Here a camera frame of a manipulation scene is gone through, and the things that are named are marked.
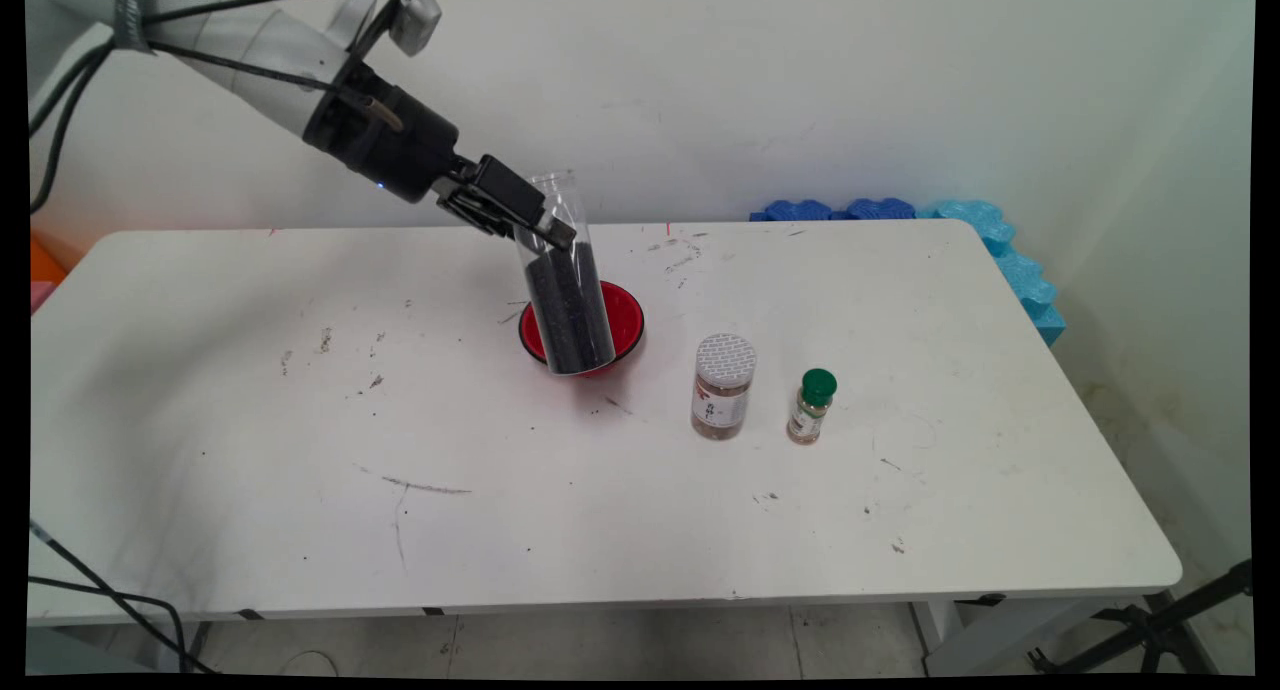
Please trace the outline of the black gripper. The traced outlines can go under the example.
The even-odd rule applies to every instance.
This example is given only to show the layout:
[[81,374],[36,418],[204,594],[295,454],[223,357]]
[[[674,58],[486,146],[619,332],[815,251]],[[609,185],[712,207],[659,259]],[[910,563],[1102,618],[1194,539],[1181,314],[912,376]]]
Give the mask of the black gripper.
[[344,61],[335,79],[337,92],[325,93],[305,125],[311,147],[406,202],[435,192],[439,207],[488,236],[515,239],[524,230],[549,248],[572,248],[573,225],[548,210],[530,181],[490,154],[477,163],[456,154],[453,122],[358,58]]

